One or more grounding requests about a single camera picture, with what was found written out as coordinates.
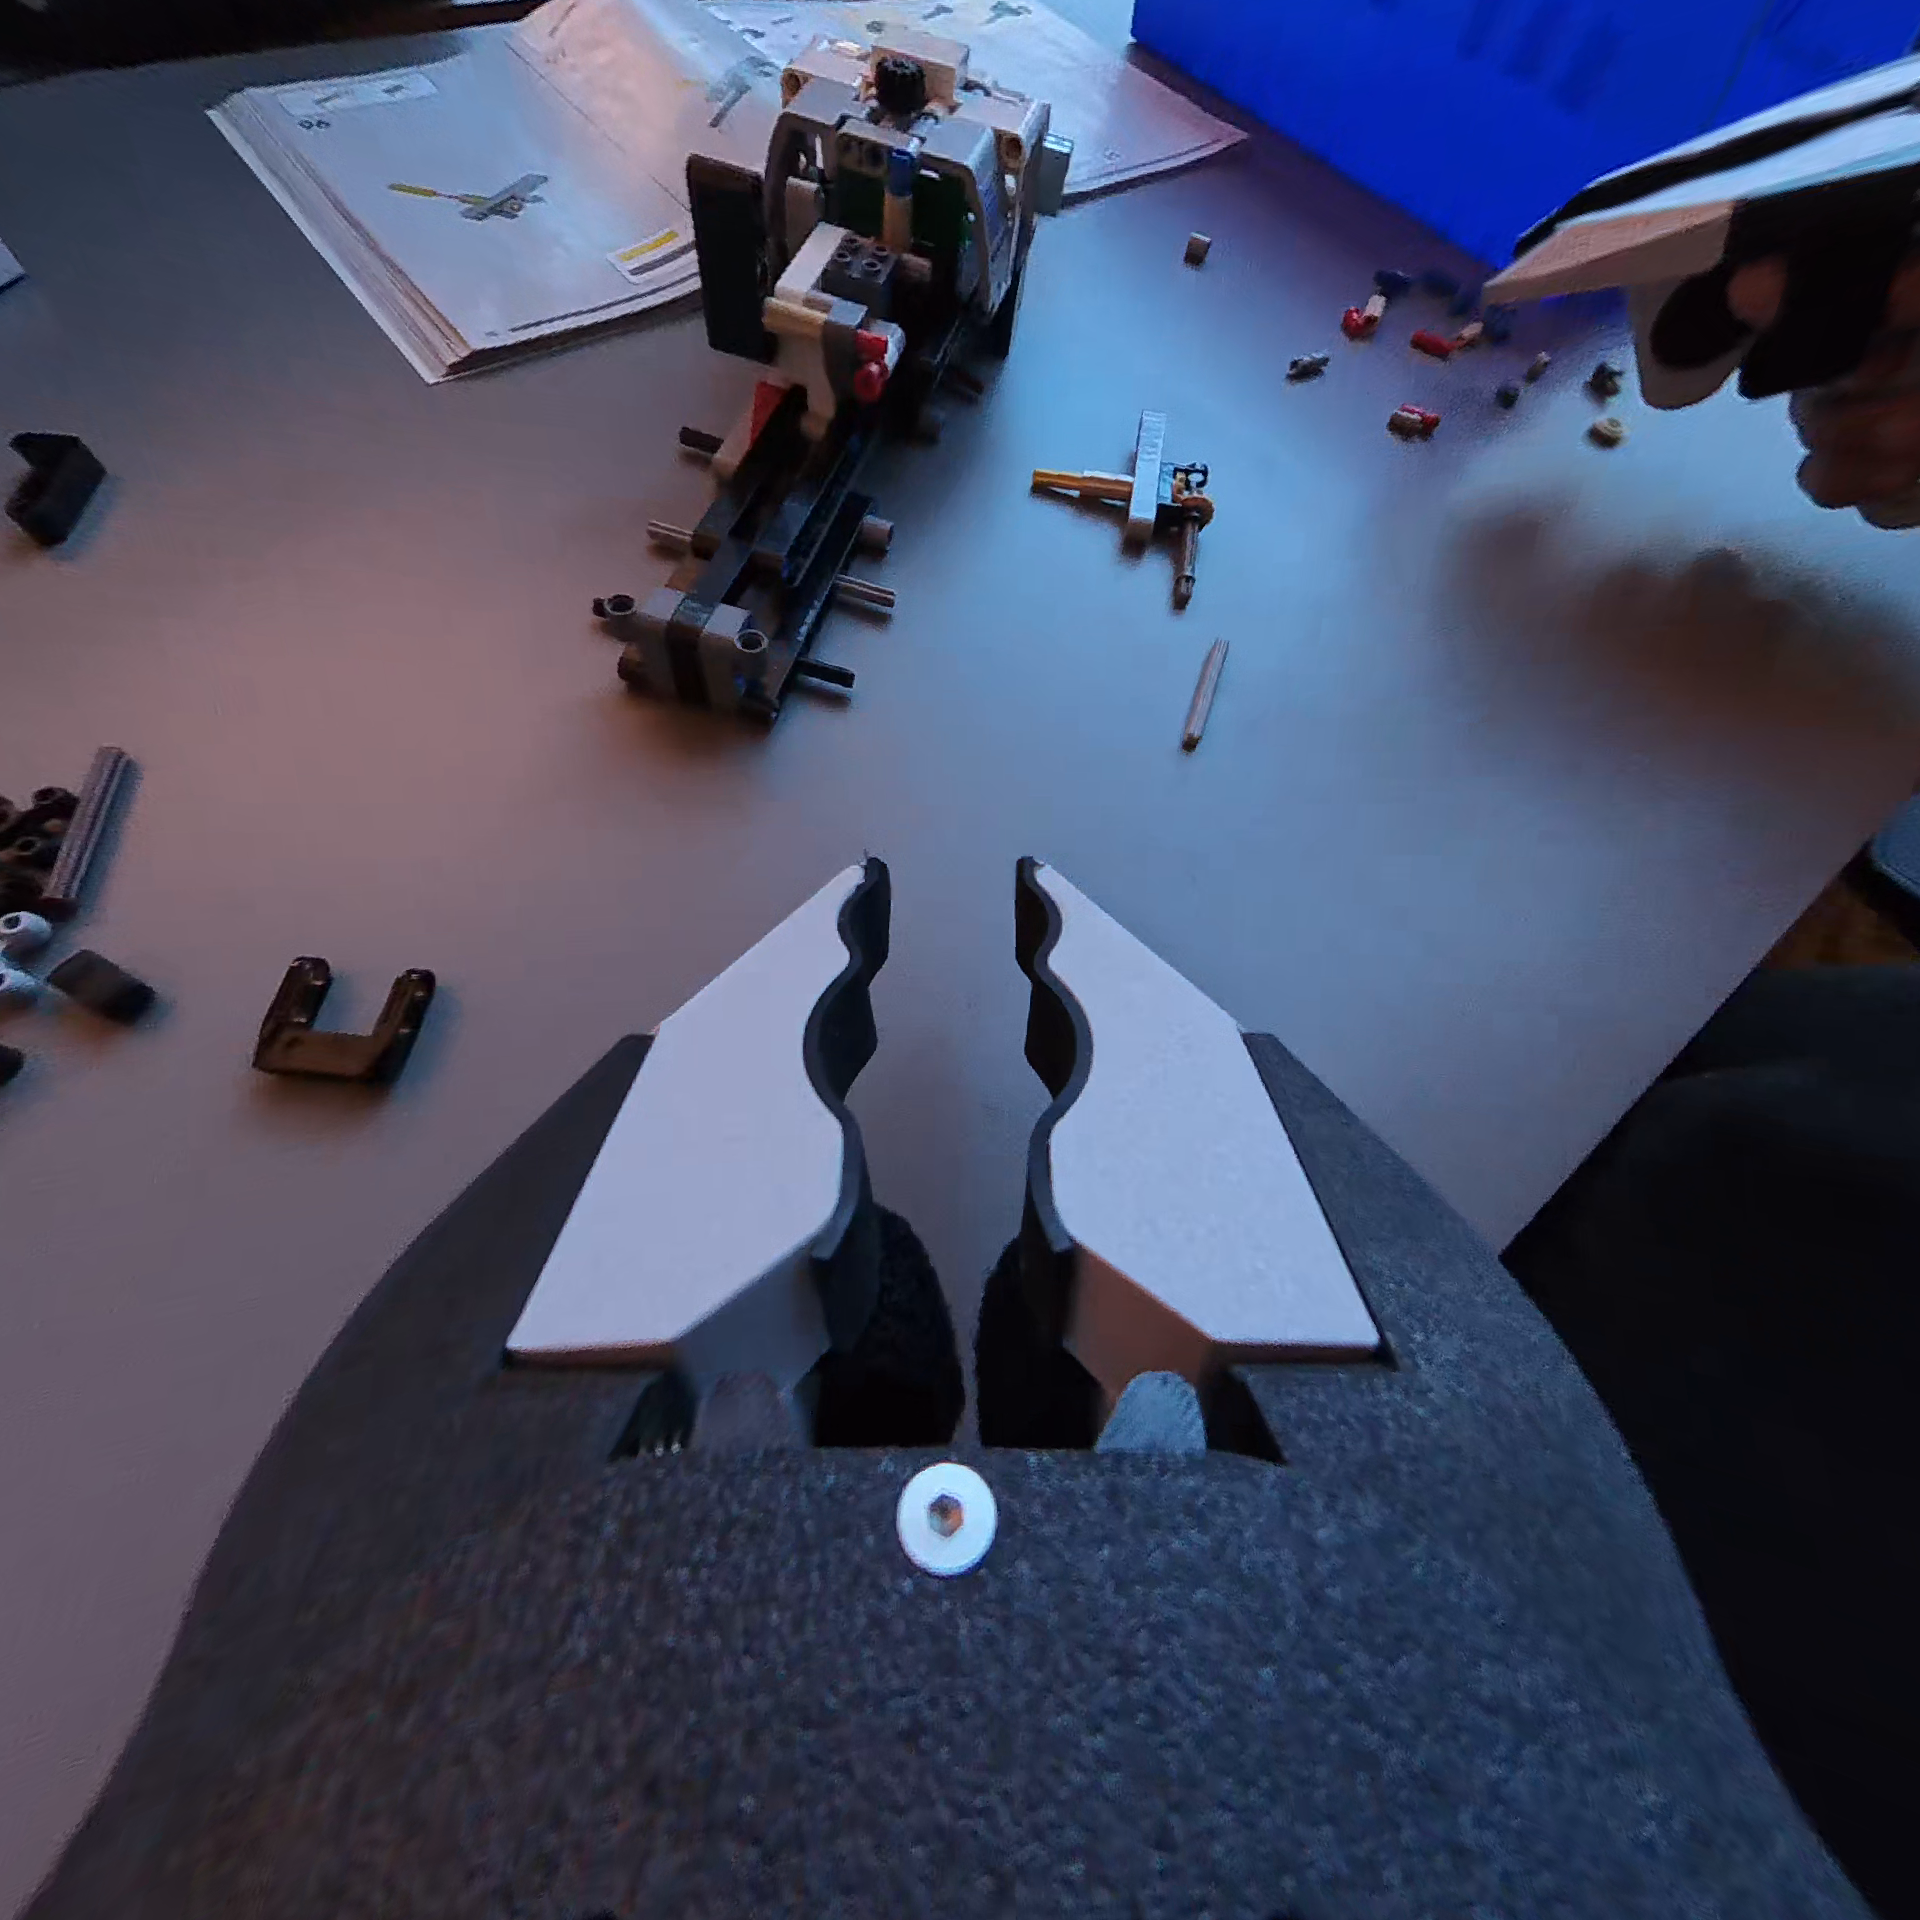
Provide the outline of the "person's right hand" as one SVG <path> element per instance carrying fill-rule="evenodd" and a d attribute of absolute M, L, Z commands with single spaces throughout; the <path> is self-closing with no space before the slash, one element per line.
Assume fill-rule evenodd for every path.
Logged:
<path fill-rule="evenodd" d="M 1875 349 L 1859 371 L 1792 397 L 1802 448 L 1796 487 L 1820 511 L 1852 513 L 1882 532 L 1918 529 L 1918 344 Z"/>

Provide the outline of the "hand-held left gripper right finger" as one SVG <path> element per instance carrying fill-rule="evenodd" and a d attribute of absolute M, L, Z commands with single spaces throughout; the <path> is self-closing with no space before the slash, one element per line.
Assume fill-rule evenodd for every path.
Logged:
<path fill-rule="evenodd" d="M 1016 1296 L 1112 1424 L 1177 1384 L 1200 1424 L 1245 1369 L 1381 1361 L 1381 1328 L 1255 1059 L 1255 1036 L 1053 864 L 1022 856 Z"/>

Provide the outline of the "blue plastic bin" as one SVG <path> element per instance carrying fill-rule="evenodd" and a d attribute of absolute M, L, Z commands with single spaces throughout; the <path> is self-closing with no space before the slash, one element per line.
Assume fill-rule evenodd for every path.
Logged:
<path fill-rule="evenodd" d="M 1916 42 L 1914 2 L 1136 2 L 1131 39 L 1504 264 L 1590 181 Z"/>

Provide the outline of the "grey beam lego subassembly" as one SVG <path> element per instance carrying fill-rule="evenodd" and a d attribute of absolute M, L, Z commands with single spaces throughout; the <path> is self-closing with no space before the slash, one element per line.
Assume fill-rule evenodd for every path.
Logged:
<path fill-rule="evenodd" d="M 1196 592 L 1201 537 L 1216 516 L 1212 468 L 1204 461 L 1170 458 L 1165 436 L 1165 416 L 1144 411 L 1125 470 L 1040 466 L 1030 470 L 1028 493 L 1114 516 L 1117 548 L 1129 562 L 1144 562 L 1149 553 L 1167 553 L 1170 609 L 1187 613 Z"/>

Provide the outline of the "open instruction booklet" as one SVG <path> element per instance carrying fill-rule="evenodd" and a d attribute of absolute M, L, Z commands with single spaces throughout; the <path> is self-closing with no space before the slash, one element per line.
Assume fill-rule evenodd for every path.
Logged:
<path fill-rule="evenodd" d="M 540 4 L 452 53 L 250 86 L 208 119 L 430 382 L 700 292 L 685 160 L 762 164 L 787 69 L 863 78 L 953 42 L 959 107 L 1043 104 L 1063 198 L 1172 174 L 1241 132 L 1043 4 Z"/>

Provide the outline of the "pile of small dark lego pieces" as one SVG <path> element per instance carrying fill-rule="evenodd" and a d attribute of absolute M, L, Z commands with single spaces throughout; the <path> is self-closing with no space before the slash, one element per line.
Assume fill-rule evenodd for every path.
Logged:
<path fill-rule="evenodd" d="M 126 1032 L 150 1021 L 158 1006 L 155 988 L 138 972 L 85 947 L 79 931 L 118 849 L 123 815 L 138 786 L 138 767 L 114 810 L 79 913 L 65 925 L 53 925 L 38 909 L 83 779 L 78 786 L 36 786 L 20 802 L 1 800 L 4 1016 L 45 1006 L 81 1024 Z"/>

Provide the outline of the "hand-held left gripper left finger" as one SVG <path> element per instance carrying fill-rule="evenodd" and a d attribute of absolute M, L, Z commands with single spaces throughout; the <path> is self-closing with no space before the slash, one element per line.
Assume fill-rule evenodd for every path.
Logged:
<path fill-rule="evenodd" d="M 646 1039 L 505 1336 L 514 1365 L 793 1396 L 850 1353 L 879 1230 L 850 1092 L 877 1045 L 892 875 L 845 866 Z"/>

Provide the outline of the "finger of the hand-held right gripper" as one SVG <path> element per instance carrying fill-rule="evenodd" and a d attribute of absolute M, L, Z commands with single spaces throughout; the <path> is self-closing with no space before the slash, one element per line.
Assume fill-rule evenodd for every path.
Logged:
<path fill-rule="evenodd" d="M 1904 59 L 1716 127 L 1592 181 L 1526 228 L 1517 237 L 1517 248 L 1537 248 L 1579 221 L 1615 215 L 1671 189 L 1691 189 L 1739 169 L 1796 155 L 1828 134 L 1911 108 L 1916 86 L 1918 60 Z"/>
<path fill-rule="evenodd" d="M 1620 208 L 1574 219 L 1481 284 L 1490 307 L 1677 283 L 1724 257 L 1734 203 Z"/>

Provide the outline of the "black lego bracket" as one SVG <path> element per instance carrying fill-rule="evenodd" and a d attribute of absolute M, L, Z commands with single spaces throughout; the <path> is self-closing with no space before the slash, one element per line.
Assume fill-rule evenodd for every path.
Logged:
<path fill-rule="evenodd" d="M 332 970 L 321 957 L 297 957 L 290 963 L 262 1016 L 252 1068 L 269 1076 L 341 1086 L 392 1086 L 420 1040 L 437 991 L 436 972 L 399 972 L 367 1032 L 317 1026 L 330 988 Z"/>

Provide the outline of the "partly built lego truck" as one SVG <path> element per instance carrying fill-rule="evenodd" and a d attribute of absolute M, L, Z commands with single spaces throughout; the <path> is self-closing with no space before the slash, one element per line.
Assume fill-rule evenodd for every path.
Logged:
<path fill-rule="evenodd" d="M 898 603 L 852 572 L 894 541 L 861 477 L 936 442 L 941 389 L 980 393 L 972 361 L 1007 356 L 1071 157 L 1043 98 L 898 29 L 789 59 L 759 166 L 687 159 L 706 342 L 756 382 L 723 436 L 680 432 L 711 496 L 692 527 L 646 527 L 676 582 L 591 604 L 628 692 L 766 729 L 795 685 L 852 690 L 813 651 L 821 622 Z"/>

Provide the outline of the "black angled lego piece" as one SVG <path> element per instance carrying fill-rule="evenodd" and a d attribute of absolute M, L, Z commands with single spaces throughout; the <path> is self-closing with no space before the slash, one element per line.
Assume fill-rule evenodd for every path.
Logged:
<path fill-rule="evenodd" d="M 7 448 L 18 461 L 18 475 L 4 515 L 38 551 L 57 551 L 81 525 L 105 480 L 105 468 L 74 435 L 22 430 L 9 436 Z"/>

